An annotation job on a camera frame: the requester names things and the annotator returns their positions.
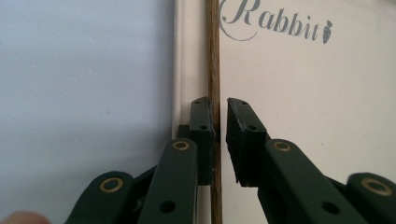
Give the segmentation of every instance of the white panel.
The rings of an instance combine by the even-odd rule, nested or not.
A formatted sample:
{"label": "white panel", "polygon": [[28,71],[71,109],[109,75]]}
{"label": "white panel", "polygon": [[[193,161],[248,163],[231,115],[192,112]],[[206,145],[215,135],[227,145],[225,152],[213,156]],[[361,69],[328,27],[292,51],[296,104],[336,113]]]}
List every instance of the white panel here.
{"label": "white panel", "polygon": [[[197,95],[192,92],[206,94],[205,85],[196,83],[202,74],[194,69],[196,64],[206,67],[205,54],[198,50],[205,49],[205,6],[197,7],[196,2],[185,3],[178,15],[189,24],[177,29],[181,40],[176,49],[182,48],[177,51],[181,55],[178,64],[193,64],[192,69],[187,66],[176,73],[183,80],[179,89],[184,98]],[[396,157],[395,2],[219,2],[223,3],[220,19],[224,28],[220,31],[222,139],[226,99],[240,98],[252,105],[272,137],[297,144],[323,174],[346,183],[350,174],[372,172],[396,182],[392,159]],[[244,3],[241,17],[226,23]],[[282,18],[287,18],[288,30],[282,33],[274,31],[274,26],[260,27],[271,15],[276,25],[280,12],[277,29],[282,29]],[[302,23],[302,33],[297,36],[292,34],[298,27],[289,35],[294,16]],[[327,21],[332,23],[330,37]],[[307,24],[310,29],[305,38]],[[183,117],[189,113],[188,101],[181,102]],[[224,223],[264,222],[257,190],[242,189],[234,181],[225,141],[222,184]]]}
{"label": "white panel", "polygon": [[172,0],[0,2],[0,219],[65,222],[98,175],[171,137]]}

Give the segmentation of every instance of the metal rivet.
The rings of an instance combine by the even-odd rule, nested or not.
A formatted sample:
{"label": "metal rivet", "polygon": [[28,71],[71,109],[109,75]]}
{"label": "metal rivet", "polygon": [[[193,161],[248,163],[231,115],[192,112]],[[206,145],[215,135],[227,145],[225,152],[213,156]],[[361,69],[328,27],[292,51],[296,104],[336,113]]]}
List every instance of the metal rivet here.
{"label": "metal rivet", "polygon": [[274,147],[276,147],[280,151],[290,151],[291,146],[284,142],[274,142]]}
{"label": "metal rivet", "polygon": [[172,145],[172,148],[176,149],[176,150],[186,150],[189,147],[190,147],[190,144],[187,142],[184,142],[184,141],[178,141]]}
{"label": "metal rivet", "polygon": [[392,194],[392,189],[388,185],[376,179],[365,177],[361,181],[361,184],[371,192],[382,196],[390,196]]}
{"label": "metal rivet", "polygon": [[113,193],[119,190],[123,185],[123,181],[119,177],[110,177],[106,180],[104,180],[100,186],[99,189],[103,191],[104,193]]}

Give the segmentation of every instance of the wooden stick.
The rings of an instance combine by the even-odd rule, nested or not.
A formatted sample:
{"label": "wooden stick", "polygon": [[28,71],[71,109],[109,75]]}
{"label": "wooden stick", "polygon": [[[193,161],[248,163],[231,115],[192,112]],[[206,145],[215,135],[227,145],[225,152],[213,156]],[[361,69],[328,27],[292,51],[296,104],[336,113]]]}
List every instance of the wooden stick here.
{"label": "wooden stick", "polygon": [[208,90],[213,104],[216,140],[213,149],[213,183],[210,188],[212,224],[222,223],[220,79],[219,79],[219,0],[207,2]]}

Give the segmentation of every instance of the white wall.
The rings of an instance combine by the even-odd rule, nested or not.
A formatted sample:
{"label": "white wall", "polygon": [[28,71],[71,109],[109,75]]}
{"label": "white wall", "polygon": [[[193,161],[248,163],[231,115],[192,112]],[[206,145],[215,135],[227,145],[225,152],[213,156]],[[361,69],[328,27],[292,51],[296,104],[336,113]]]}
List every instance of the white wall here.
{"label": "white wall", "polygon": [[0,2],[0,219],[62,223],[112,170],[171,137],[172,0]]}

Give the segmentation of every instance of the finger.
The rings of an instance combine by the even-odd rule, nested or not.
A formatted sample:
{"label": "finger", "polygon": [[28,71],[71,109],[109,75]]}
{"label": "finger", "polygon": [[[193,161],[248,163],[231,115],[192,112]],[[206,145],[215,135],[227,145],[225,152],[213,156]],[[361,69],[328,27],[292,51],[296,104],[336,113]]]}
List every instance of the finger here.
{"label": "finger", "polygon": [[50,224],[47,219],[34,212],[15,212],[1,224]]}

